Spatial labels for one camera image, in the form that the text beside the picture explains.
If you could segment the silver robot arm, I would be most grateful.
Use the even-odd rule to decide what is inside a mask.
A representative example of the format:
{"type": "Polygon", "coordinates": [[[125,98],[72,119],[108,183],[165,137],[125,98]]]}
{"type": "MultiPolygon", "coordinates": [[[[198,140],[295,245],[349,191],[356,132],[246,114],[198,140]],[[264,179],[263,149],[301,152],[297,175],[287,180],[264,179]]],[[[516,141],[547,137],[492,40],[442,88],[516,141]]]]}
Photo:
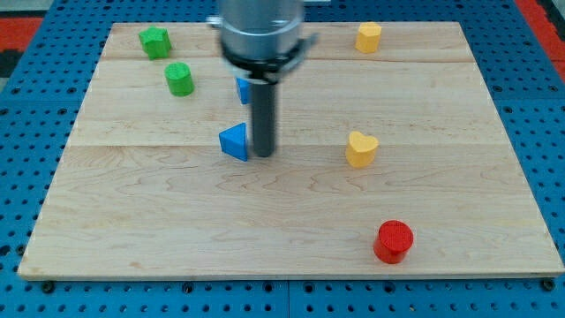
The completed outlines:
{"type": "Polygon", "coordinates": [[[302,37],[303,20],[300,0],[220,0],[207,17],[230,71],[257,85],[277,84],[305,61],[319,35],[302,37]]]}

